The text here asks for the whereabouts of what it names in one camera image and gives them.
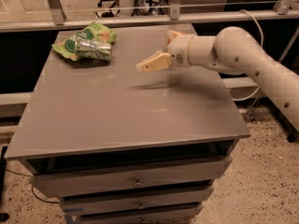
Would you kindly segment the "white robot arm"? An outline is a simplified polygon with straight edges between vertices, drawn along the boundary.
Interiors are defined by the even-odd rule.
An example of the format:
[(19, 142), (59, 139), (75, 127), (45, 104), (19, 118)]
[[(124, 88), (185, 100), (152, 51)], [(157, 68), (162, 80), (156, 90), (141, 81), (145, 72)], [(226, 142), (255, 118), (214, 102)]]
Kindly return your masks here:
[(299, 75), (269, 56), (253, 36), (240, 27), (227, 27), (215, 36), (167, 33), (166, 51), (138, 63), (141, 73), (202, 66), (229, 75), (249, 76), (289, 123), (299, 129)]

